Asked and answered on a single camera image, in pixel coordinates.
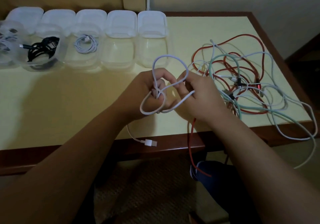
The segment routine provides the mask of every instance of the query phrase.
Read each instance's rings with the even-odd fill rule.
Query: right hand
[[[186,71],[178,77],[177,81],[185,76]],[[192,90],[195,91],[184,101],[184,104],[189,113],[201,121],[209,123],[216,117],[230,113],[214,81],[209,76],[203,77],[189,71],[185,83],[179,83],[176,89],[181,99]]]

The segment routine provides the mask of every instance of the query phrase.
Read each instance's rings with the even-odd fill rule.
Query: person
[[[177,79],[166,69],[155,71],[160,89],[166,79]],[[178,80],[186,75],[183,72]],[[263,223],[319,223],[320,194],[297,171],[284,162],[227,108],[209,77],[189,72],[185,83],[175,86],[183,98],[195,93],[184,104],[197,120],[206,122],[223,142],[236,168],[240,184]],[[119,98],[96,116],[59,149],[0,192],[1,223],[74,223],[87,192],[120,130],[131,121],[145,117],[140,112],[143,98],[153,89],[152,72],[139,73]],[[150,96],[145,111],[162,105],[163,96]],[[198,167],[209,173],[216,164],[205,161]],[[215,174],[196,173],[213,197]],[[230,195],[237,188],[230,189]],[[241,202],[233,208],[240,207]]]

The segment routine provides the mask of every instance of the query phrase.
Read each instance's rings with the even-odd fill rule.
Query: left hand
[[[171,84],[177,82],[177,79],[165,68],[155,69],[154,74],[157,79],[159,89],[163,89],[166,86],[162,78],[169,81]],[[151,112],[159,108],[163,103],[164,97],[160,94],[159,98],[155,99],[156,90],[154,89],[152,71],[140,72],[112,104],[112,107],[116,108],[116,110],[123,114],[123,117],[125,117],[128,123],[141,119],[146,115],[140,112],[140,104],[150,91],[152,91],[152,94],[143,106],[143,110],[145,112]],[[162,110],[171,108],[174,103],[175,102],[166,101]]]

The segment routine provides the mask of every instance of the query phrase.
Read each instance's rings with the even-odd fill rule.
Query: right arm
[[[184,104],[223,142],[264,223],[319,223],[320,193],[226,108],[213,80],[189,72]]]

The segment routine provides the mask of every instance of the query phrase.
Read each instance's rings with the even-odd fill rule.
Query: brown table border
[[[314,108],[313,103],[303,91],[298,81],[294,78],[288,66],[285,64],[271,40],[268,38],[265,31],[259,25],[257,19],[251,12],[165,12],[165,14],[166,16],[185,17],[246,16],[258,33],[259,37],[262,39],[268,51],[273,56],[275,62],[286,80],[289,82],[290,86],[293,88],[299,100],[306,102]],[[310,121],[303,122],[302,125],[310,131],[314,130],[313,123]],[[292,137],[301,138],[306,136],[306,133],[299,129],[295,124],[283,124],[279,127],[285,134]],[[295,142],[282,137],[273,125],[253,127],[251,129],[270,146],[285,145]],[[112,145],[109,155],[112,156],[115,161],[126,161],[187,153],[188,137],[188,134],[150,137],[152,140],[165,142],[165,144],[158,144],[157,147],[144,146],[141,143],[134,142],[132,139],[115,140],[116,144]],[[201,150],[223,150],[223,145],[211,131],[195,133],[192,138],[191,145],[193,152]],[[0,151],[0,175],[25,173],[59,147],[60,145],[53,145],[2,150]]]

